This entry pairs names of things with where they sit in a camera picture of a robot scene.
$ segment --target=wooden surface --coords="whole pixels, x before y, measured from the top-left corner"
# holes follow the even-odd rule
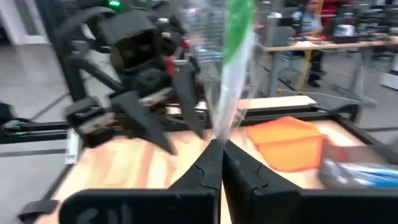
[[[301,105],[309,105],[312,103],[317,103],[313,99],[308,96],[283,96],[283,97],[272,97],[272,98],[256,98],[250,100],[241,100],[239,102],[239,108],[275,108],[275,107],[282,107],[282,106],[301,106]],[[200,102],[196,107],[198,109],[206,109],[205,102]],[[180,109],[176,108],[169,108],[169,114],[179,114]]]
[[[359,146],[361,141],[337,123],[317,121],[320,132],[340,146]],[[53,199],[63,201],[83,189],[164,189],[180,178],[195,162],[210,140],[201,140],[191,131],[169,133],[178,155],[171,156],[155,145],[141,139],[116,138],[95,149],[87,149],[79,163],[67,175]],[[253,143],[247,138],[245,128],[239,128],[231,137],[232,142],[255,159],[267,165]],[[282,177],[305,189],[322,189],[316,170],[282,173]],[[229,210],[222,194],[221,223],[230,224]],[[57,223],[57,212],[41,216],[36,223]]]
[[[266,47],[262,46],[265,51],[268,52],[278,52],[278,51],[295,51],[295,50],[327,50],[327,49],[348,49],[357,47],[371,47],[371,46],[382,46],[382,45],[395,45],[398,44],[398,37],[392,37],[393,41],[383,42],[383,41],[364,41],[351,44],[334,44],[333,42],[325,41],[322,44],[313,44],[309,42],[308,44],[297,43],[291,46],[283,47]]]

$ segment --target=plastic bag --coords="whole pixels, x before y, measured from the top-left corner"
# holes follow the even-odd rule
[[[318,170],[322,184],[331,189],[398,189],[398,166],[371,147],[324,147]]]
[[[215,138],[225,142],[239,126],[248,102],[257,91],[255,32],[258,5],[246,0],[188,0],[181,2],[178,17],[188,31],[187,41],[202,67],[206,99],[212,114]]]

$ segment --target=orange container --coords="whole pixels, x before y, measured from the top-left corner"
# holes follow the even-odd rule
[[[248,133],[266,162],[281,172],[316,169],[327,138],[314,124],[293,117],[251,126]]]
[[[269,142],[257,146],[268,165],[280,172],[317,169],[326,135]]]

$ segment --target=yellow pole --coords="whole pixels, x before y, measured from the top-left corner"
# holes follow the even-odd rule
[[[318,17],[320,17],[321,11],[322,11],[322,6],[323,6],[323,0],[320,0],[319,4],[318,4],[318,9],[316,11],[316,15]],[[311,53],[312,50],[306,50],[305,51],[305,56],[304,56],[304,66],[303,66],[303,70],[302,70],[302,75],[300,76],[300,78],[297,80],[295,89],[296,89],[296,93],[300,93],[301,89],[304,86],[305,81],[307,81],[307,76],[308,76],[308,70],[309,70],[309,65],[310,65],[310,59],[311,59]]]

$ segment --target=table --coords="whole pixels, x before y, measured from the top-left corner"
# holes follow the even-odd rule
[[[250,104],[250,102],[245,101],[243,103],[244,105]],[[307,96],[262,98],[253,100],[250,108],[300,106],[310,103],[315,102]],[[340,146],[363,144],[332,121],[317,121],[314,123],[319,131],[328,134],[335,144]],[[85,150],[79,162],[73,166],[52,198],[62,202],[69,195],[88,188],[167,188],[188,170],[206,148],[211,139],[211,131],[206,131],[206,140],[198,138],[192,131],[168,133],[168,137],[177,150],[177,156],[171,156],[144,140],[123,137],[114,138],[99,147]],[[247,138],[245,128],[237,129],[231,140],[254,158],[267,165]],[[315,170],[309,170],[303,174],[280,172],[279,174],[303,188],[323,188],[315,177]],[[53,214],[41,216],[36,223],[56,224],[57,210]],[[221,196],[221,223],[231,223],[224,191]]]
[[[334,85],[333,88],[354,99],[361,101],[368,105],[375,105],[375,102],[365,96],[363,96],[363,86],[358,85],[358,82],[363,82],[364,80],[364,72],[362,69],[363,64],[367,64],[367,61],[370,60],[369,55],[367,54],[367,48],[374,46],[382,46],[382,45],[394,45],[398,44],[398,37],[392,37],[392,41],[383,42],[383,41],[369,41],[369,42],[358,42],[358,43],[350,43],[350,44],[334,44],[331,42],[323,42],[322,44],[314,44],[309,42],[308,44],[295,44],[291,46],[283,46],[283,47],[266,47],[262,46],[263,50],[272,52],[272,63],[271,63],[271,81],[269,82],[269,86],[267,89],[267,95],[269,97],[275,96],[276,85],[278,74],[276,68],[277,59],[280,57],[282,52],[285,51],[296,51],[296,50],[327,50],[327,49],[347,49],[347,48],[359,48],[361,56],[358,57],[356,68],[354,71],[354,77],[351,79],[349,87],[343,88],[338,85]]]
[[[393,90],[398,90],[398,54],[397,53],[394,54],[390,70],[383,75],[381,80],[381,85],[392,88]]]

